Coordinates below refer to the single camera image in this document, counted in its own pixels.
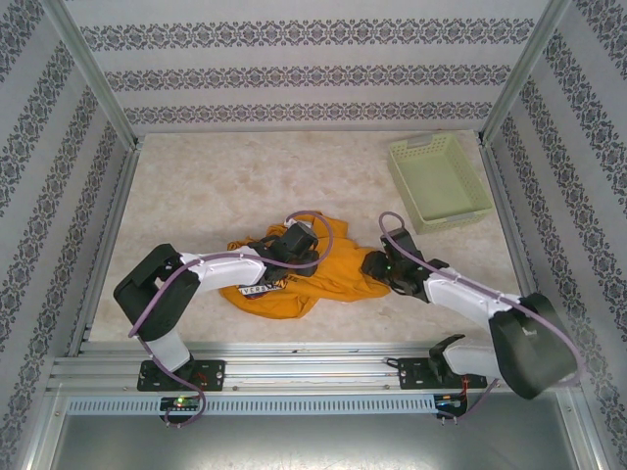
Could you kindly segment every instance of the orange shirt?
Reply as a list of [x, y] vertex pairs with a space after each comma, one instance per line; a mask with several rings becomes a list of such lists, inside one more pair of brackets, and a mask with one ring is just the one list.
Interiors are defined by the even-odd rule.
[[[328, 246], [328, 234], [320, 220], [303, 215], [298, 220], [312, 224], [318, 238], [315, 250], [321, 255]], [[220, 289], [222, 296], [244, 311], [267, 318], [299, 318], [312, 309], [318, 299], [331, 299], [340, 302], [353, 302], [387, 295], [389, 288], [362, 274], [362, 263], [372, 248], [361, 248], [347, 237], [349, 224], [343, 220], [327, 217], [333, 230], [333, 247], [329, 256], [318, 265], [315, 274], [303, 277], [289, 274], [274, 285], [230, 286]], [[281, 236], [287, 227], [272, 225], [266, 236]], [[228, 244], [228, 250], [235, 250], [254, 240], [247, 238]]]

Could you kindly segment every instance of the light green basket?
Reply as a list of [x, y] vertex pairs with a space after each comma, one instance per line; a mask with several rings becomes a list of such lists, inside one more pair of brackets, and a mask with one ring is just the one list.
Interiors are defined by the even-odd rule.
[[478, 222], [494, 209], [452, 133], [394, 142], [388, 166], [416, 233]]

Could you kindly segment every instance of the beige floor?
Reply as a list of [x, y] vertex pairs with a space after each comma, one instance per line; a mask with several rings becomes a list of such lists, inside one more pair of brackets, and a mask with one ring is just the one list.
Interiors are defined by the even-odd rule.
[[[409, 220], [386, 165], [387, 145], [407, 132], [266, 132], [151, 134], [146, 138], [123, 216], [90, 341], [130, 341], [130, 324], [113, 300], [118, 282], [155, 246], [222, 251], [302, 209], [350, 223], [350, 236], [380, 247], [378, 215]], [[471, 132], [458, 139], [487, 179]], [[428, 259], [516, 293], [517, 284], [495, 212], [467, 227], [414, 237]], [[445, 308], [390, 294], [352, 304], [320, 301], [304, 318], [269, 320], [245, 313], [217, 292], [197, 295], [178, 324], [189, 341], [437, 342], [480, 334]]]

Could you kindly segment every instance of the patterned wallpaper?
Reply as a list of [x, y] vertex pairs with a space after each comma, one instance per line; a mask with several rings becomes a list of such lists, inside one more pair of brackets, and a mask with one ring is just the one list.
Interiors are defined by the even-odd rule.
[[65, 355], [126, 156], [36, 0], [1, 0], [0, 469]]
[[588, 365], [610, 468], [627, 468], [626, 3], [571, 4], [493, 143], [536, 285]]
[[479, 129], [547, 0], [72, 0], [135, 132]]

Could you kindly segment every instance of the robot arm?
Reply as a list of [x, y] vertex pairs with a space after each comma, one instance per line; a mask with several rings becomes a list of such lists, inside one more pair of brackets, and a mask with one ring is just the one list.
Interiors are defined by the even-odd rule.
[[[389, 235], [405, 252], [423, 260], [407, 230], [400, 228]], [[387, 284], [398, 294], [446, 306], [480, 325], [492, 337], [492, 341], [481, 342], [454, 335], [432, 348], [430, 368], [440, 383], [451, 375], [502, 378], [517, 394], [532, 399], [575, 372], [577, 363], [572, 352], [548, 328], [482, 293], [481, 289], [458, 282], [458, 273], [445, 262], [429, 261], [430, 266], [438, 269], [432, 272], [402, 255], [385, 236], [381, 240], [385, 253], [370, 253], [363, 262], [363, 273]], [[309, 227], [296, 222], [280, 238], [263, 239], [229, 252], [229, 256], [240, 253], [305, 264], [317, 260], [316, 244], [315, 234]], [[194, 359], [174, 327], [192, 297], [197, 292], [231, 285], [264, 285], [287, 275], [286, 268], [261, 260], [221, 258], [219, 255], [189, 267], [176, 277], [169, 288], [162, 291], [161, 298], [137, 330], [137, 336], [146, 343], [155, 359], [168, 372], [184, 380], [194, 370]], [[187, 262], [206, 258], [179, 253], [171, 245], [160, 245], [120, 282], [114, 298], [134, 325], [159, 292], [161, 282], [167, 281]], [[315, 266], [296, 272], [311, 276]], [[553, 306], [540, 294], [524, 298], [502, 295], [500, 299], [525, 306], [559, 330], [564, 330]]]
[[[399, 228], [389, 235], [404, 251], [424, 259], [407, 230]], [[431, 369], [440, 379], [447, 374], [499, 378], [518, 395], [530, 400], [576, 371], [577, 362], [572, 352], [548, 328], [500, 300], [458, 282], [459, 274], [445, 262], [429, 261], [429, 265], [439, 269], [432, 272], [404, 257], [385, 236], [381, 241], [385, 253], [369, 254], [362, 265], [364, 273], [398, 294], [450, 308], [481, 326], [492, 337], [492, 341], [477, 341], [454, 335], [432, 348]], [[564, 331], [546, 297], [532, 294], [521, 298], [504, 294], [500, 299], [525, 306]]]
[[[234, 258], [233, 254], [305, 264], [318, 259], [314, 250], [316, 245], [317, 238], [312, 230], [303, 222], [295, 222], [281, 237], [267, 237], [228, 252], [230, 258], [214, 254], [214, 259], [201, 261], [174, 279], [137, 330], [137, 336], [165, 369], [187, 380], [193, 370], [193, 357], [178, 336], [175, 325], [192, 297], [199, 292], [228, 286], [269, 284], [288, 273], [284, 267], [256, 259]], [[163, 282], [184, 264], [202, 258], [207, 257], [179, 253], [169, 244], [160, 245], [120, 282], [114, 291], [114, 298], [134, 325]], [[311, 276], [315, 273], [315, 266], [295, 272]]]

